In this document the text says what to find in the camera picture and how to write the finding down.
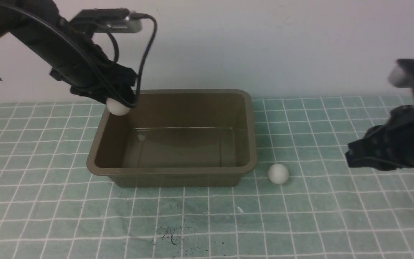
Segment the ping pong ball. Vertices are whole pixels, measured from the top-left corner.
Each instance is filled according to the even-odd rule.
[[[289,170],[283,164],[273,164],[269,168],[268,178],[275,184],[283,184],[289,179]]]
[[[125,107],[120,102],[112,98],[106,99],[106,108],[110,111],[110,113],[116,116],[126,115],[130,111],[130,108]]]

